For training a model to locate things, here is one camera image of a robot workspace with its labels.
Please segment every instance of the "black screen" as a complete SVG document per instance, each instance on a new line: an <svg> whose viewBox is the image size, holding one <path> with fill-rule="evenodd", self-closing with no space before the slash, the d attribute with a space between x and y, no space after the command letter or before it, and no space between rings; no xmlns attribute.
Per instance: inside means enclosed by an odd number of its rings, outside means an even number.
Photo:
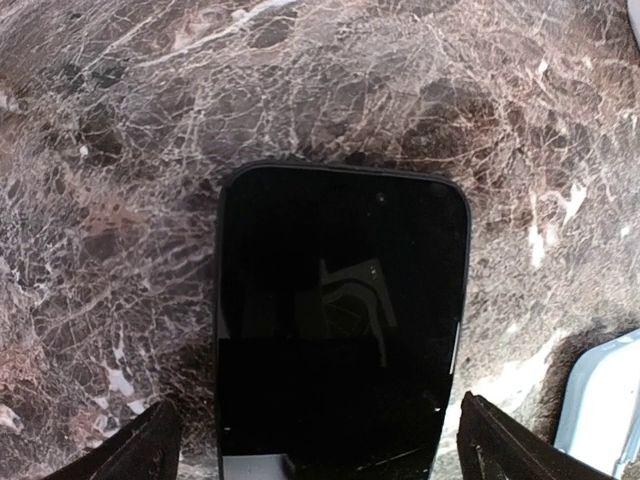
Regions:
<svg viewBox="0 0 640 480"><path fill-rule="evenodd" d="M432 178L260 166L223 198L223 458L280 455L278 478L296 480L426 478L464 300L461 193Z"/></svg>

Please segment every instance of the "light gray plastic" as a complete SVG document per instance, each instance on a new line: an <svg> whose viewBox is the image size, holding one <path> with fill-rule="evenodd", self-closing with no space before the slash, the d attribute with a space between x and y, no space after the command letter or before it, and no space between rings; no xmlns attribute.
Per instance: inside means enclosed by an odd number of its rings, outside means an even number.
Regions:
<svg viewBox="0 0 640 480"><path fill-rule="evenodd" d="M631 29L636 36L636 41L640 43L640 0L627 0L627 9L629 11L629 20Z"/></svg>
<svg viewBox="0 0 640 480"><path fill-rule="evenodd" d="M640 330L586 352L571 371L555 447L617 479L640 448Z"/></svg>

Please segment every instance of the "black object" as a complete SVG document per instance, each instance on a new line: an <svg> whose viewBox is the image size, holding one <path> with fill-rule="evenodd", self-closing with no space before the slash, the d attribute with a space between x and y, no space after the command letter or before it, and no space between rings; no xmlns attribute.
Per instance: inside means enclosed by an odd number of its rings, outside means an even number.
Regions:
<svg viewBox="0 0 640 480"><path fill-rule="evenodd" d="M98 448L43 480L175 480L180 430L173 404L156 403Z"/></svg>
<svg viewBox="0 0 640 480"><path fill-rule="evenodd" d="M470 392L462 401L458 455L464 480L612 480Z"/></svg>
<svg viewBox="0 0 640 480"><path fill-rule="evenodd" d="M227 180L216 251L225 480L428 477L469 222L460 190L423 175L261 163Z"/></svg>

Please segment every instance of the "smartphone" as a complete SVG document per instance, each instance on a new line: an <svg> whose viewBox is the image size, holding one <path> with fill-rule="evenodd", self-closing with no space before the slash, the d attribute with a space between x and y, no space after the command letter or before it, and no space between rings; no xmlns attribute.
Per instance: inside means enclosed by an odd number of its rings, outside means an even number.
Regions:
<svg viewBox="0 0 640 480"><path fill-rule="evenodd" d="M222 478L427 478L465 295L460 189L262 163L228 179L219 209Z"/></svg>

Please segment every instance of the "marble countertop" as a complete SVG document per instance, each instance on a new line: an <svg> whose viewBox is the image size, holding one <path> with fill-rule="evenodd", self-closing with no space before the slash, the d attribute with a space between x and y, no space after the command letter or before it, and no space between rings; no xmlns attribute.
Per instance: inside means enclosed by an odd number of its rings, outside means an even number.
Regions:
<svg viewBox="0 0 640 480"><path fill-rule="evenodd" d="M162 396L180 478L217 475L220 179L288 154L461 184L452 402L551 439L578 355L640 327L639 65L620 0L0 0L0 479Z"/></svg>

